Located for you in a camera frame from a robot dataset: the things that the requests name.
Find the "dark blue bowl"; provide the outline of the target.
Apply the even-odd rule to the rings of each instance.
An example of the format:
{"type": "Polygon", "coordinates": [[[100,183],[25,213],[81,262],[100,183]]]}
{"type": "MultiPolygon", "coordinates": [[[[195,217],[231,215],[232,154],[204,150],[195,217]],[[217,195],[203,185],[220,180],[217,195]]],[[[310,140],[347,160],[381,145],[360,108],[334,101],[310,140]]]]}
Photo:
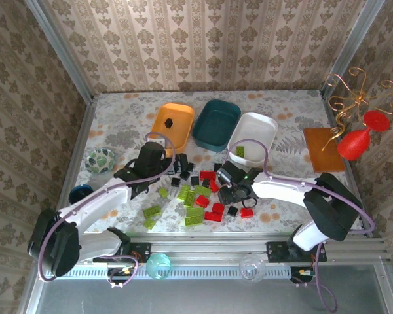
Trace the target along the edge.
{"type": "Polygon", "coordinates": [[[78,201],[84,199],[85,197],[89,196],[93,192],[94,192],[93,188],[88,184],[77,185],[69,193],[69,197],[68,197],[69,203],[71,205],[77,203],[78,201]]]}

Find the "aluminium frame post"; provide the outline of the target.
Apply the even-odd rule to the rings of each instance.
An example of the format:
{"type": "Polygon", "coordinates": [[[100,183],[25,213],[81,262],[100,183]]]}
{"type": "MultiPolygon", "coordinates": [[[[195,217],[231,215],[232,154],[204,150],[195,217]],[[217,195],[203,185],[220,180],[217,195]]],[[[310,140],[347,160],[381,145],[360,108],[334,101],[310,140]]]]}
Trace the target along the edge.
{"type": "Polygon", "coordinates": [[[62,33],[43,3],[43,0],[24,1],[38,22],[40,28],[43,30],[62,65],[65,67],[77,91],[85,103],[90,105],[93,100],[94,92],[91,90],[84,78],[84,75],[81,73],[79,63],[75,61],[75,58],[69,49],[68,42],[63,38],[62,33]]]}
{"type": "Polygon", "coordinates": [[[376,19],[378,13],[383,7],[384,2],[385,0],[366,0],[359,17],[356,19],[352,30],[345,41],[344,46],[337,55],[337,59],[333,64],[330,73],[341,76],[345,73],[367,32],[370,30],[373,21],[376,19]]]}

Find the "floral tablecloth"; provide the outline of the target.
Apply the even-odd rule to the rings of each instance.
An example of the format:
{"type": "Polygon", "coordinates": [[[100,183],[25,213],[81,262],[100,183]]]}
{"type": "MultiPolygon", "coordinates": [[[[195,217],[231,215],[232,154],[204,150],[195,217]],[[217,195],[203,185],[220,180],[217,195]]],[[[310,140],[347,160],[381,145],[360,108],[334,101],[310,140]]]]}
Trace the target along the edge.
{"type": "MultiPolygon", "coordinates": [[[[296,178],[316,177],[303,134],[305,128],[329,126],[324,103],[316,90],[103,94],[96,104],[83,158],[97,148],[108,148],[115,153],[114,168],[120,169],[138,155],[162,105],[180,103],[199,114],[212,99],[234,103],[243,113],[259,113],[278,123],[267,164],[270,173],[296,178]]],[[[171,186],[171,178],[163,177],[151,185],[148,193],[142,193],[105,214],[89,228],[89,232],[101,232],[108,227],[128,234],[144,232],[143,210],[156,205],[161,207],[162,214],[156,218],[154,233],[291,233],[298,225],[310,221],[309,213],[301,206],[262,199],[255,204],[252,218],[225,215],[221,222],[186,226],[186,209],[177,199],[178,192],[171,186]],[[160,196],[160,188],[167,189],[167,198],[160,196]]]]}

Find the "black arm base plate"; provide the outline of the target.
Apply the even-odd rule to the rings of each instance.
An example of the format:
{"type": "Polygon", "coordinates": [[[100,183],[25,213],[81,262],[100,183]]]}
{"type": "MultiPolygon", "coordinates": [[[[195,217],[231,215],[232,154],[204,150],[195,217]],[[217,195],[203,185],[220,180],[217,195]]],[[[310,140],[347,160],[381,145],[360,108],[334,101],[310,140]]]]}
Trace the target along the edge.
{"type": "Polygon", "coordinates": [[[139,263],[146,263],[151,256],[151,243],[131,243],[128,254],[134,256],[139,263]]]}
{"type": "Polygon", "coordinates": [[[285,241],[266,242],[266,250],[270,263],[287,262],[289,260],[290,253],[285,241]]]}

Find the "aluminium table edge beam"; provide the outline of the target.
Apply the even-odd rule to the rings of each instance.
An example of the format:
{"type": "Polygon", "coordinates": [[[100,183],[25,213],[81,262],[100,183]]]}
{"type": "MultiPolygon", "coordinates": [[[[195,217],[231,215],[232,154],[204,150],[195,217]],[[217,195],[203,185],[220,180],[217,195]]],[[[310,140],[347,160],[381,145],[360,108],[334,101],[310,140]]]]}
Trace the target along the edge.
{"type": "MultiPolygon", "coordinates": [[[[347,96],[328,96],[326,89],[320,91],[322,99],[327,103],[327,111],[329,119],[332,121],[331,133],[332,138],[328,140],[335,140],[338,145],[339,142],[350,132],[354,130],[361,130],[365,128],[364,114],[368,111],[379,111],[387,117],[387,113],[380,109],[370,109],[369,100],[370,97],[362,90],[349,90],[347,96]]],[[[351,167],[351,162],[344,158],[344,165],[347,166],[346,175],[347,180],[354,189],[354,195],[359,198],[360,192],[358,185],[354,178],[354,172],[351,167]]]]}
{"type": "MultiPolygon", "coordinates": [[[[75,147],[73,149],[69,167],[65,176],[62,191],[56,206],[57,209],[69,205],[69,193],[77,182],[77,176],[79,174],[79,168],[83,160],[88,133],[94,119],[94,112],[97,102],[98,96],[94,96],[92,101],[86,106],[81,127],[79,129],[75,147]]],[[[40,280],[39,276],[37,275],[37,261],[34,260],[31,271],[26,279],[26,284],[16,314],[36,314],[44,284],[45,283],[40,280]]]]}

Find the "grey metal panel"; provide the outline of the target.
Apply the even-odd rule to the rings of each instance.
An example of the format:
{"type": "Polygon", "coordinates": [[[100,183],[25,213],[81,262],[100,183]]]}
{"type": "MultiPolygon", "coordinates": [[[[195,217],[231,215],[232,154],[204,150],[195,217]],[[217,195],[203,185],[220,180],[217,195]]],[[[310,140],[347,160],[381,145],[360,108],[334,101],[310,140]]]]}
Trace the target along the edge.
{"type": "MultiPolygon", "coordinates": [[[[337,314],[389,314],[370,266],[320,268],[320,282],[337,299],[337,314]]],[[[104,280],[56,280],[46,284],[27,314],[329,314],[325,290],[266,279],[135,279],[124,288],[104,280]]]]}

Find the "red hourglass vase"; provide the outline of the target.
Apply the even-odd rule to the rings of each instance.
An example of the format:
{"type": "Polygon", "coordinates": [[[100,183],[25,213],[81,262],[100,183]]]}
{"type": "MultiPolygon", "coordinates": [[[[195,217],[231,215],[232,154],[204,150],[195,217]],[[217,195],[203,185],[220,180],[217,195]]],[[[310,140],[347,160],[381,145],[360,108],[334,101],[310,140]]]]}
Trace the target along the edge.
{"type": "Polygon", "coordinates": [[[337,151],[342,158],[357,160],[369,148],[371,131],[383,132],[390,128],[389,119],[379,111],[366,112],[364,123],[364,129],[350,132],[337,145],[337,151]]]}

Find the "orange plastic container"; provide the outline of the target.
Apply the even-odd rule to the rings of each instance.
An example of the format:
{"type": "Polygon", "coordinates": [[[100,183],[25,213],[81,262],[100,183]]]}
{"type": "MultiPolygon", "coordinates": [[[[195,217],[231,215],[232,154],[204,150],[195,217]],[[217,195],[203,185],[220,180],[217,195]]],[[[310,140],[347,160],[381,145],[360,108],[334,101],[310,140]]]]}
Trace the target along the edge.
{"type": "Polygon", "coordinates": [[[166,103],[156,115],[151,132],[165,135],[175,148],[176,154],[185,151],[193,125],[195,111],[188,105],[166,103]]]}

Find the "green patterned bowl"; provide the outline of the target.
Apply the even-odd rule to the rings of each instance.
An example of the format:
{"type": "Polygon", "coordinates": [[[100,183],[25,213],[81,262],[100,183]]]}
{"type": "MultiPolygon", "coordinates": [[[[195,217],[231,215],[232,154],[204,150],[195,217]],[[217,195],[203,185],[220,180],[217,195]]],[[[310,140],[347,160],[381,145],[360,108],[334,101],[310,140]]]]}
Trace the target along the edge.
{"type": "Polygon", "coordinates": [[[92,174],[103,174],[111,171],[115,165],[115,153],[108,148],[93,150],[85,160],[85,169],[92,174]]]}

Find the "teal glass globe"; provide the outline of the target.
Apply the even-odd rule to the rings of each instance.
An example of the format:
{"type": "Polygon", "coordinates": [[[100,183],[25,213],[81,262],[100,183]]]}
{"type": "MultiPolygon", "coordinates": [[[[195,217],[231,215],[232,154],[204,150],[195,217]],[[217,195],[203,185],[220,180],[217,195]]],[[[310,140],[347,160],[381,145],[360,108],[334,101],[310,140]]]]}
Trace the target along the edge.
{"type": "Polygon", "coordinates": [[[146,272],[152,279],[166,279],[171,267],[171,261],[164,253],[152,254],[146,262],[146,272]]]}

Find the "teal plastic container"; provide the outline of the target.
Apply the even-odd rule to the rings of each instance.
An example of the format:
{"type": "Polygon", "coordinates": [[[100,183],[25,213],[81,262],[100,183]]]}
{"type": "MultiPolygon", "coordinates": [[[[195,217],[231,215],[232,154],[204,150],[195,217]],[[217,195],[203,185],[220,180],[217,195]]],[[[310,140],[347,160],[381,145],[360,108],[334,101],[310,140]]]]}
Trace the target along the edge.
{"type": "Polygon", "coordinates": [[[198,147],[213,152],[223,151],[240,119],[238,105],[227,101],[209,100],[199,114],[192,130],[198,147]]]}

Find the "white plastic container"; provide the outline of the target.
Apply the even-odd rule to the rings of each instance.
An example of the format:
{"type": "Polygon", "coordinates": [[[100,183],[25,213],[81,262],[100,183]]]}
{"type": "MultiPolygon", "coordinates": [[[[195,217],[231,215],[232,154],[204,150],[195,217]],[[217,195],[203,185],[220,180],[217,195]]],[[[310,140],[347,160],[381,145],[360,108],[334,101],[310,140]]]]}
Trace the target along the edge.
{"type": "Polygon", "coordinates": [[[261,166],[265,160],[265,151],[262,146],[250,141],[237,144],[237,146],[244,146],[243,158],[238,157],[236,147],[231,149],[231,146],[243,139],[253,139],[263,143],[270,150],[277,131],[278,123],[273,118],[254,112],[244,113],[240,117],[227,145],[227,149],[230,150],[230,159],[247,167],[261,166]]]}

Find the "black electronics box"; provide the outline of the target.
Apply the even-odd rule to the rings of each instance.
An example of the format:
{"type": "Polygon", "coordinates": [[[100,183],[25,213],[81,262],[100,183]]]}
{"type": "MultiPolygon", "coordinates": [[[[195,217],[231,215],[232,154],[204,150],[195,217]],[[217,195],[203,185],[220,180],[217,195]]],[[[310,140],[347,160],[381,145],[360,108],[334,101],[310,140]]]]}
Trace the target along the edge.
{"type": "Polygon", "coordinates": [[[135,271],[134,266],[125,266],[117,268],[109,268],[107,270],[107,276],[112,280],[127,280],[135,271]]]}
{"type": "Polygon", "coordinates": [[[309,283],[315,277],[314,270],[310,268],[303,268],[303,267],[291,267],[291,278],[290,281],[293,283],[309,283]]]}

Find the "clear glass globe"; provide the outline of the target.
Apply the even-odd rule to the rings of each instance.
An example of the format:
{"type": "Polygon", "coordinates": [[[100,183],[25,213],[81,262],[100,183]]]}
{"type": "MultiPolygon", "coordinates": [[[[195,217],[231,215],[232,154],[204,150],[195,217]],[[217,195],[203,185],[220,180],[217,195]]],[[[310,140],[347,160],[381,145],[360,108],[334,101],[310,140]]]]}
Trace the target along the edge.
{"type": "Polygon", "coordinates": [[[249,282],[259,282],[265,278],[266,265],[263,257],[259,254],[247,254],[239,262],[241,277],[249,282]]]}

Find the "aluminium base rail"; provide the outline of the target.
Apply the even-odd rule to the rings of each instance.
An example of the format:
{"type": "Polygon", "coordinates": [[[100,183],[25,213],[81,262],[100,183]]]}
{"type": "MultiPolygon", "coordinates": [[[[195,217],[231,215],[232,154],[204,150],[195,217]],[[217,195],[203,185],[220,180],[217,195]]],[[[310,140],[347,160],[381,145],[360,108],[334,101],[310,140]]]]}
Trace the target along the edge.
{"type": "MultiPolygon", "coordinates": [[[[248,253],[264,254],[266,243],[285,241],[288,234],[265,232],[140,233],[132,242],[148,242],[153,253],[164,253],[176,264],[225,266],[237,264],[248,253]]],[[[377,264],[390,261],[384,241],[364,236],[348,236],[344,241],[329,240],[324,245],[325,265],[377,264]]]]}

